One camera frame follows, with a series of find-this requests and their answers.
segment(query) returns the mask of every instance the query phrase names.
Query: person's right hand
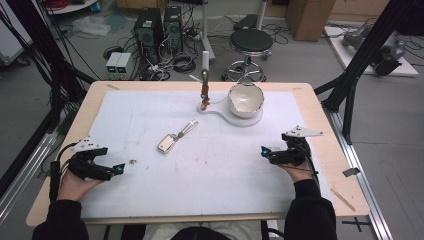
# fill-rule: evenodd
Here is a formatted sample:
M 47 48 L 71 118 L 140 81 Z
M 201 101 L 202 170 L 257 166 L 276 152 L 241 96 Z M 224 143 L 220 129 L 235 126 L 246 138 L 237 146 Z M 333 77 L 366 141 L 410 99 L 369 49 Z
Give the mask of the person's right hand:
M 286 170 L 294 183 L 305 179 L 313 179 L 311 168 L 307 160 L 299 166 L 293 166 L 293 164 L 279 164 L 277 166 Z
M 66 170 L 60 183 L 59 194 L 57 200 L 81 200 L 95 186 L 103 181 L 100 180 L 83 180 L 75 176 L 71 171 Z

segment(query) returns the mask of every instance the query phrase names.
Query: floor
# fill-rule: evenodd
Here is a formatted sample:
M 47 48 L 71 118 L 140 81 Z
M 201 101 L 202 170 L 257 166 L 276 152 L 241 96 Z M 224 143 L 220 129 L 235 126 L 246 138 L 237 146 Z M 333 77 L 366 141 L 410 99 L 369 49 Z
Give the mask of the floor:
M 80 11 L 59 18 L 63 28 L 75 19 L 91 14 Z M 121 16 L 114 11 L 102 11 L 97 16 Z M 228 36 L 232 24 L 227 18 L 209 20 L 211 35 Z M 264 24 L 285 26 L 284 19 L 265 19 Z M 134 21 L 125 16 L 124 21 L 115 22 L 113 32 L 105 37 L 77 33 L 69 37 L 78 52 L 101 79 L 108 79 L 103 51 L 111 46 L 123 44 L 122 37 L 130 37 Z M 257 59 L 269 82 L 307 82 L 314 88 L 338 77 L 343 68 L 327 39 L 318 42 L 294 41 L 290 34 L 283 33 L 274 44 L 272 56 L 267 61 Z M 223 70 L 233 61 L 241 59 L 229 50 L 228 39 L 211 37 L 217 60 L 210 66 L 211 81 L 221 81 Z M 413 51 L 423 56 L 423 50 Z M 422 58 L 410 53 L 404 56 L 409 63 L 424 64 Z M 76 67 L 94 76 L 75 51 L 71 58 Z M 200 58 L 196 63 L 201 65 Z M 363 75 L 356 91 L 352 122 L 352 141 L 364 168 L 377 202 L 383 212 L 393 239 L 424 239 L 424 67 L 415 66 L 419 76 L 378 77 Z M 199 76 L 200 68 L 192 73 Z M 172 73 L 168 81 L 190 81 L 185 74 Z M 328 93 L 318 96 L 324 100 Z M 0 71 L 0 152 L 2 162 L 0 175 L 25 145 L 46 113 L 49 111 L 49 88 L 39 76 L 34 65 L 28 67 L 13 64 Z M 30 239 L 32 228 L 25 219 L 38 194 L 42 180 L 34 177 L 6 220 L 0 226 L 0 239 Z M 353 218 L 338 218 L 339 239 L 376 239 L 372 228 L 367 225 L 343 224 Z M 360 222 L 369 222 L 359 217 Z M 278 222 L 283 229 L 283 221 Z M 89 226 L 91 239 L 103 239 L 105 226 Z M 122 226 L 112 226 L 109 239 L 119 239 Z

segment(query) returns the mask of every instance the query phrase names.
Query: person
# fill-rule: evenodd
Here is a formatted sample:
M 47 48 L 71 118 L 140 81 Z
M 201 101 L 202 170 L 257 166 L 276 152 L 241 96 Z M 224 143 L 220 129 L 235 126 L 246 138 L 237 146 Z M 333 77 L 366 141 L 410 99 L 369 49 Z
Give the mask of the person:
M 296 193 L 286 216 L 284 239 L 337 239 L 334 208 L 330 201 L 321 197 L 319 187 L 308 171 L 310 168 L 307 161 L 297 167 L 291 165 L 279 165 L 279 167 L 292 178 Z M 87 228 L 80 218 L 82 208 L 79 200 L 101 183 L 99 180 L 82 180 L 66 171 L 57 200 L 49 206 L 46 221 L 34 229 L 32 239 L 89 239 Z M 173 239 L 184 239 L 181 236 L 186 234 L 185 230 L 188 229 L 180 231 Z M 220 238 L 209 239 L 229 238 L 221 234 Z

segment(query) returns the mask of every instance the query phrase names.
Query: table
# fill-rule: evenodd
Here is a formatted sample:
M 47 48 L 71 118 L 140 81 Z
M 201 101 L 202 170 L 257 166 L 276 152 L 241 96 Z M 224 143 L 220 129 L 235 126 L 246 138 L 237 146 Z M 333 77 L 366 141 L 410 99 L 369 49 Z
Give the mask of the table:
M 228 91 L 234 83 L 210 82 L 210 91 Z M 308 128 L 319 129 L 332 133 L 332 128 L 326 119 L 320 102 L 312 87 L 306 83 L 257 83 L 266 92 L 291 92 Z M 142 90 L 142 91 L 198 91 L 200 85 L 196 82 L 95 82 L 78 112 L 75 121 L 65 138 L 64 145 L 77 142 L 86 137 L 107 91 Z M 327 182 L 333 194 L 333 202 L 337 216 L 364 216 L 369 213 L 369 207 L 355 177 L 345 177 L 342 172 L 349 168 L 346 158 L 334 134 L 311 138 L 315 153 L 326 172 Z M 62 161 L 69 159 L 71 153 L 66 151 Z M 35 226 L 43 222 L 47 216 L 49 199 L 49 178 L 42 186 L 34 205 L 27 217 L 27 224 Z M 197 217 L 158 217 L 158 218 L 119 218 L 90 219 L 87 224 L 125 224 L 125 223 L 159 223 L 182 221 L 222 221 L 222 220 L 252 220 L 284 218 L 284 213 L 239 214 L 229 216 L 197 216 Z

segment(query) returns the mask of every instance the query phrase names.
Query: black stool seat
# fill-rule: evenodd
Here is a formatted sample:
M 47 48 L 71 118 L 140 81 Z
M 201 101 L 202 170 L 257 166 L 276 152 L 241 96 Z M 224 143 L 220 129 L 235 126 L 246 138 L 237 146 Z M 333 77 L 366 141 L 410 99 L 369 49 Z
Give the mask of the black stool seat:
M 265 52 L 272 47 L 272 38 L 257 29 L 240 29 L 231 34 L 230 45 L 243 52 Z

